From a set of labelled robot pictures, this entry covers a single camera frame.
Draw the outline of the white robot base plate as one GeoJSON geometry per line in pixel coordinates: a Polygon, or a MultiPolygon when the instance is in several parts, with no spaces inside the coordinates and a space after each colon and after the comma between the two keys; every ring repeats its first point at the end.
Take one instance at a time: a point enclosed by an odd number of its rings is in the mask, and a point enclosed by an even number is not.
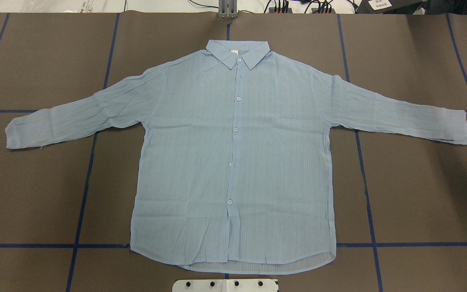
{"type": "Polygon", "coordinates": [[[173,292],[278,292],[277,279],[182,279],[173,292]]]}

